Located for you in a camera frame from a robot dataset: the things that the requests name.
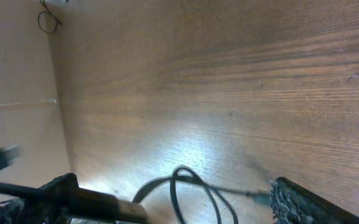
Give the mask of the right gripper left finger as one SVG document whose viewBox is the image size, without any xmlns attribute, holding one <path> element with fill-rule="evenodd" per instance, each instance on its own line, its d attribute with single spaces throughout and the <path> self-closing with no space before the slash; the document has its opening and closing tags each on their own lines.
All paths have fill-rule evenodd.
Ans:
<svg viewBox="0 0 359 224">
<path fill-rule="evenodd" d="M 0 194 L 12 196 L 0 201 L 0 224 L 71 223 L 75 217 L 63 191 L 77 189 L 79 185 L 73 173 L 56 177 L 39 188 L 0 182 Z"/>
</svg>

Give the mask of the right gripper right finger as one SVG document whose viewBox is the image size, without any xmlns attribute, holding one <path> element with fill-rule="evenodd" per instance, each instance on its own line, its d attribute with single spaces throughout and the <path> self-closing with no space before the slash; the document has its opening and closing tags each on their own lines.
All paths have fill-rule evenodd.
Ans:
<svg viewBox="0 0 359 224">
<path fill-rule="evenodd" d="M 359 217 L 295 182 L 271 182 L 270 206 L 278 224 L 359 224 Z"/>
</svg>

